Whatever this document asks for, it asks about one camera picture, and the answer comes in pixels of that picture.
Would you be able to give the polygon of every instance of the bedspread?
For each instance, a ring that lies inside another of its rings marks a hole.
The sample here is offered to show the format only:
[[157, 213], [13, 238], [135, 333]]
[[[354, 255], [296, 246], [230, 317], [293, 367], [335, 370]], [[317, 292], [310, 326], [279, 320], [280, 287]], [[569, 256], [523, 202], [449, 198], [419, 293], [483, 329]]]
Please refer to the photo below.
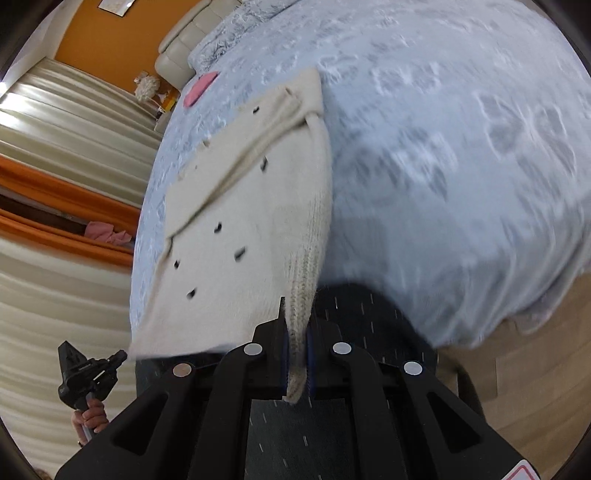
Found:
[[539, 327], [589, 263], [591, 82], [523, 4], [251, 0], [190, 61], [220, 75], [177, 107], [154, 163], [132, 330], [163, 247], [167, 187], [239, 105], [308, 66], [321, 72], [333, 150], [323, 284], [365, 284], [432, 345], [475, 346], [512, 314]]

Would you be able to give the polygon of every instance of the sticker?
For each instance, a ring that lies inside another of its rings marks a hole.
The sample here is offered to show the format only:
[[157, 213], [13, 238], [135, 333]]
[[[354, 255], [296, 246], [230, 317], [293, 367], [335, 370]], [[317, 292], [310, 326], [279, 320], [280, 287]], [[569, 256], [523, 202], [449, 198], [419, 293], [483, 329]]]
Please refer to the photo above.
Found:
[[540, 477], [527, 460], [522, 460], [503, 477], [503, 480], [540, 480]]

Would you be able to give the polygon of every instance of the beige leather headboard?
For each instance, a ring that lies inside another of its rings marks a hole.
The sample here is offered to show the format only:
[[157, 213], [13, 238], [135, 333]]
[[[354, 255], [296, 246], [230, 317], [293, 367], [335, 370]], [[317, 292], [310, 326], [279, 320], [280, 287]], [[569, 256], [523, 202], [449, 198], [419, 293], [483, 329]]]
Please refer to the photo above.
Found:
[[202, 0], [189, 10], [160, 42], [154, 65], [158, 75], [182, 90], [195, 75], [187, 63], [191, 51], [240, 4], [241, 0]]

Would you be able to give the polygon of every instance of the beige curtain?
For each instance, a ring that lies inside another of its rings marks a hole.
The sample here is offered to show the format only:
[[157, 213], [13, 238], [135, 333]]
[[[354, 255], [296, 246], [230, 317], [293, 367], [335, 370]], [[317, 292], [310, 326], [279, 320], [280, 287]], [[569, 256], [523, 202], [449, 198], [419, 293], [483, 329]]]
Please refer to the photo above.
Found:
[[140, 207], [154, 125], [130, 93], [43, 59], [0, 98], [0, 155]]
[[[129, 285], [128, 271], [0, 237], [0, 415], [29, 462], [52, 475], [79, 448], [57, 396], [57, 347], [68, 340], [88, 358], [125, 349]], [[135, 398], [134, 363], [118, 377], [110, 419]]]

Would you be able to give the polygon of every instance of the orange wall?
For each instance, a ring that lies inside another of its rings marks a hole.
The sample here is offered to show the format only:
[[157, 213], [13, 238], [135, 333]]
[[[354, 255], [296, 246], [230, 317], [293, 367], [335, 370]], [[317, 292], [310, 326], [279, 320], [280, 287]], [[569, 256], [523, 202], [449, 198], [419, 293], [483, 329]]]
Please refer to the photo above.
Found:
[[155, 73], [158, 45], [199, 0], [135, 0], [123, 17], [84, 0], [56, 54], [56, 60], [124, 90], [135, 90], [142, 70]]

